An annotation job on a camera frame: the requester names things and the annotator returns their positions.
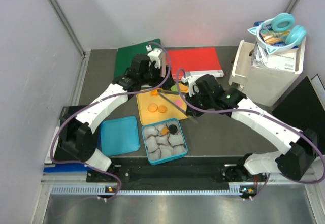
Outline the yellow plastic tray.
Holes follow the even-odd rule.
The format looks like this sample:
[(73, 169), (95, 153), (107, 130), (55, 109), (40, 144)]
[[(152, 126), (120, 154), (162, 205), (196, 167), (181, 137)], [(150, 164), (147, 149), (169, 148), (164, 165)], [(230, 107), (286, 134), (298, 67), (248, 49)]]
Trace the yellow plastic tray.
[(158, 93), (158, 89), (136, 95), (140, 123), (148, 125), (171, 118), (188, 119), (187, 105), (178, 93)]

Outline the black round cookie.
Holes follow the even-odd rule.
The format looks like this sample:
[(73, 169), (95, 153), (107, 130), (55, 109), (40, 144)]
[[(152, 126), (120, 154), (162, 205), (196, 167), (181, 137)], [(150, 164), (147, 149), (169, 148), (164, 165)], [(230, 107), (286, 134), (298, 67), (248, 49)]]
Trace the black round cookie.
[(175, 124), (171, 124), (168, 127), (168, 130), (169, 130), (170, 134), (176, 134), (176, 133), (178, 133), (178, 127)]

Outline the orange scalloped cookie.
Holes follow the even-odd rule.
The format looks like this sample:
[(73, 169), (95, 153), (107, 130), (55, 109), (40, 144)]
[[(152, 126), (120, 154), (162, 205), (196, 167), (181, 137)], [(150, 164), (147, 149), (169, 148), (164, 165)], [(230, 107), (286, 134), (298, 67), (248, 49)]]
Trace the orange scalloped cookie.
[(169, 129), (167, 127), (163, 128), (160, 133), (162, 136), (166, 135), (169, 132)]

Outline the teal tin lid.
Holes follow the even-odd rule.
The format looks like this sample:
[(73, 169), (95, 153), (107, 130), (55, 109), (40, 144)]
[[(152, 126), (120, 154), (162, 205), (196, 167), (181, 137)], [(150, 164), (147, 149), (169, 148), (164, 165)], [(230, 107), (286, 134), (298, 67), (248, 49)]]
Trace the teal tin lid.
[(140, 149), (137, 119), (134, 116), (105, 120), (100, 126), (99, 142), (105, 156), (132, 153)]

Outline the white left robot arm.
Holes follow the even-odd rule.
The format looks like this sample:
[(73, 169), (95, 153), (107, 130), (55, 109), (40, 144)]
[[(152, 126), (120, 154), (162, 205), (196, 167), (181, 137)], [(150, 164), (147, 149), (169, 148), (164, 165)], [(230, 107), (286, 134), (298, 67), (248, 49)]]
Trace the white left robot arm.
[(143, 86), (148, 85), (155, 90), (170, 89), (174, 84), (171, 62), (163, 47), (155, 48), (148, 54), (137, 54), (132, 58), (130, 67), (91, 104), (63, 117), (54, 142), (75, 162), (97, 169), (99, 178), (111, 181), (115, 177), (115, 169), (111, 166), (112, 161), (97, 148), (96, 129), (116, 108), (132, 96), (143, 93)]

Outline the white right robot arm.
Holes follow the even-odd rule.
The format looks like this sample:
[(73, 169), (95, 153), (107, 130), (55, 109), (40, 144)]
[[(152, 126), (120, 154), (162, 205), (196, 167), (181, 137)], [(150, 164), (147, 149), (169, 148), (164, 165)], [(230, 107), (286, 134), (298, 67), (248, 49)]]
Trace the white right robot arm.
[(234, 166), (226, 168), (224, 175), (228, 181), (249, 181), (262, 173), (279, 173), (299, 181), (316, 159), (317, 134), (313, 130), (300, 130), (281, 122), (241, 91), (224, 90), (211, 74), (184, 76), (181, 82), (188, 86), (187, 115), (199, 117), (207, 111), (219, 111), (248, 126), (277, 149), (244, 155)]

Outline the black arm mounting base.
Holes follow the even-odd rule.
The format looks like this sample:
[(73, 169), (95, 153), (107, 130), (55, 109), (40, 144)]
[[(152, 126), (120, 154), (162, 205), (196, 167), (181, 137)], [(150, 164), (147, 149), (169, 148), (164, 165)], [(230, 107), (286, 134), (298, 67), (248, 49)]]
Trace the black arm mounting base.
[(212, 182), (262, 182), (264, 174), (256, 177), (235, 170), (239, 157), (186, 156), (167, 163), (152, 165), (144, 157), (115, 157), (108, 172), (123, 183), (144, 179), (207, 179)]

